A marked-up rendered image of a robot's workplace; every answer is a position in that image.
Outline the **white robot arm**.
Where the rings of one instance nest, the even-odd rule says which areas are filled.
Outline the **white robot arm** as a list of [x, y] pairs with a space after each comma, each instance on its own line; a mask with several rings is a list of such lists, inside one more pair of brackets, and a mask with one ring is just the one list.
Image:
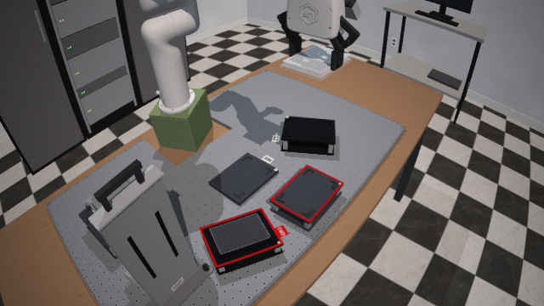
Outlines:
[[[345, 18], [358, 20], [361, 11], [356, 0], [344, 0]], [[196, 0], [139, 0], [143, 12], [150, 14], [180, 5], [179, 8], [155, 15], [141, 26], [141, 35], [148, 49], [160, 95], [159, 108], [167, 114], [188, 109], [195, 101], [189, 89], [180, 50], [171, 42], [199, 29], [200, 18]]]

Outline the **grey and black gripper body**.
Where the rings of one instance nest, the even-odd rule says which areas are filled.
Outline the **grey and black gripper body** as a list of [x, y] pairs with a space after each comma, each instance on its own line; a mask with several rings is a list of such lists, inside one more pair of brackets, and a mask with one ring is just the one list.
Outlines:
[[343, 34], [341, 16], [345, 19], [344, 0], [287, 1], [287, 28], [312, 37], [331, 40], [337, 36], [338, 31]]

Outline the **white microplate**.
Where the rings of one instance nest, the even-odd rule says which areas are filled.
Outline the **white microplate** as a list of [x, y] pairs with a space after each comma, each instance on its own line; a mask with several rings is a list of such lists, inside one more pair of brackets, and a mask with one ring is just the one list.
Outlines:
[[304, 51], [282, 60], [281, 69], [322, 81], [333, 72], [352, 61], [351, 54], [344, 53], [343, 65], [335, 71], [331, 70], [331, 51], [334, 49], [314, 45]]

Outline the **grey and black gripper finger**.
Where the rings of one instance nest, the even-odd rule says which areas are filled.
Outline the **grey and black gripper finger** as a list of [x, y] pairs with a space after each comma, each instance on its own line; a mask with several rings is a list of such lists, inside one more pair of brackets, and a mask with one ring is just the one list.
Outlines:
[[286, 33], [286, 37], [289, 38], [289, 56], [302, 52], [302, 38], [298, 32], [291, 31], [286, 26], [286, 11], [277, 15], [278, 21], [281, 23], [281, 28]]
[[340, 17], [340, 26], [348, 33], [348, 38], [343, 39], [340, 31], [337, 34], [337, 37], [331, 39], [330, 42], [334, 47], [334, 50], [331, 51], [331, 70], [335, 71], [343, 65], [343, 55], [344, 49], [352, 45], [354, 41], [360, 36], [360, 33], [342, 16]]

